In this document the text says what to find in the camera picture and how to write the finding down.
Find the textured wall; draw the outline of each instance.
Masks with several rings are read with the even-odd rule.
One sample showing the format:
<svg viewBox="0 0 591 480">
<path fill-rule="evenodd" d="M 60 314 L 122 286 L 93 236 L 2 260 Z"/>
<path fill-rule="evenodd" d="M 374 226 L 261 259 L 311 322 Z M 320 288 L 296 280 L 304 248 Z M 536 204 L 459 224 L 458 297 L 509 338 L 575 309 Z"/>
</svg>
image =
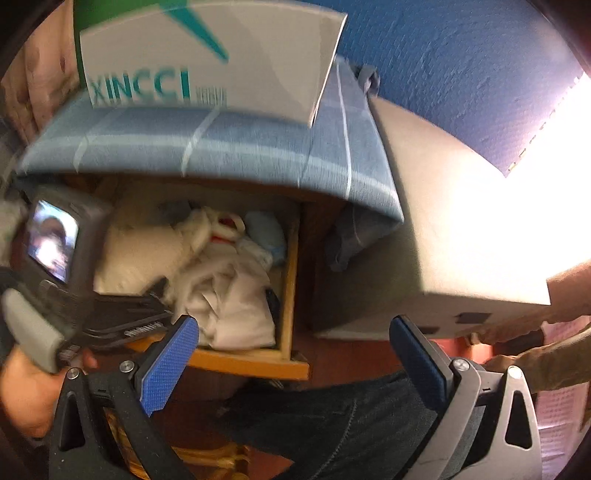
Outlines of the textured wall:
<svg viewBox="0 0 591 480">
<path fill-rule="evenodd" d="M 504 174 L 582 73 L 526 0 L 312 0 L 347 20 L 338 52 L 378 67 L 380 96 Z"/>
</svg>

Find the video display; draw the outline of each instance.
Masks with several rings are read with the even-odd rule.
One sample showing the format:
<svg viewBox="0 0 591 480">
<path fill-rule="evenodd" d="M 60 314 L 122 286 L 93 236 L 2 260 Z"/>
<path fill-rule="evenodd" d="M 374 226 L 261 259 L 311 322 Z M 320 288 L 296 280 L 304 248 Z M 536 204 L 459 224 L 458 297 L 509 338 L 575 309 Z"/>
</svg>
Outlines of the video display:
<svg viewBox="0 0 591 480">
<path fill-rule="evenodd" d="M 78 236 L 78 223 L 74 217 L 40 200 L 29 233 L 29 256 L 55 278 L 67 282 Z"/>
</svg>

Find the gray grip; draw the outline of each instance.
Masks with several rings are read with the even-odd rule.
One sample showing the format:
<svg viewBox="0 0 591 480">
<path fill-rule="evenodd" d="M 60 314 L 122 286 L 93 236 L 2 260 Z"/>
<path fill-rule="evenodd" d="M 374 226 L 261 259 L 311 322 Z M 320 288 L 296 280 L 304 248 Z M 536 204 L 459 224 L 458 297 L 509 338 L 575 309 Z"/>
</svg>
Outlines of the gray grip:
<svg viewBox="0 0 591 480">
<path fill-rule="evenodd" d="M 2 295 L 4 319 L 16 343 L 33 362 L 46 372 L 58 372 L 56 351 L 64 336 L 14 288 Z"/>
</svg>

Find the handheld monitor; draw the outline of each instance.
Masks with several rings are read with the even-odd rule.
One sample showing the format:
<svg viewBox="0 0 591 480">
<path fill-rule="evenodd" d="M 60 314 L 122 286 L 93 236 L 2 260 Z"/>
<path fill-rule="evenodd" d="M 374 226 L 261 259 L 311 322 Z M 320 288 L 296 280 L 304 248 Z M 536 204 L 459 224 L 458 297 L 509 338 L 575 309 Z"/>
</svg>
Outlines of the handheld monitor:
<svg viewBox="0 0 591 480">
<path fill-rule="evenodd" d="M 42 313 L 75 317 L 91 298 L 112 207 L 82 192 L 41 187 L 31 208 L 21 275 Z"/>
<path fill-rule="evenodd" d="M 8 327 L 38 366 L 57 372 L 83 348 L 108 350 L 166 331 L 172 312 L 157 282 L 141 296 L 94 292 L 109 204 L 63 187 L 41 187 L 31 206 L 20 282 L 2 295 Z"/>
</svg>

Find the open drawer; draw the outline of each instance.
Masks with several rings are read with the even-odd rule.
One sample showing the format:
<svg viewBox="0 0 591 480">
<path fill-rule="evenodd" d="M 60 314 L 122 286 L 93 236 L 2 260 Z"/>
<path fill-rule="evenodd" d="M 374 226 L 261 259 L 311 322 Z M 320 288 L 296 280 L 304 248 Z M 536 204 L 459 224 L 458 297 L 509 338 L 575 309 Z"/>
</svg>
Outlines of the open drawer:
<svg viewBox="0 0 591 480">
<path fill-rule="evenodd" d="M 310 366 L 291 359 L 296 276 L 298 256 L 299 221 L 295 221 L 288 234 L 288 254 L 283 275 L 281 319 L 277 326 L 277 347 L 247 351 L 215 351 L 197 348 L 189 366 L 203 370 L 246 377 L 276 378 L 281 380 L 307 380 Z M 127 347 L 143 352 L 160 338 L 152 336 L 129 343 Z"/>
<path fill-rule="evenodd" d="M 95 194 L 115 205 L 113 222 L 119 226 L 142 225 L 149 211 L 166 200 L 188 199 L 200 206 L 234 212 L 243 216 L 248 210 L 270 210 L 283 227 L 287 239 L 287 259 L 279 270 L 269 273 L 273 290 L 281 300 L 281 314 L 276 321 L 276 346 L 247 351 L 217 351 L 199 347 L 189 361 L 194 368 L 226 374 L 282 380 L 306 380 L 310 367 L 291 359 L 298 244 L 300 236 L 299 202 L 282 195 L 240 192 L 204 186 L 191 180 L 167 181 L 118 177 L 101 184 Z M 145 351 L 158 336 L 127 344 L 135 351 Z"/>
</svg>

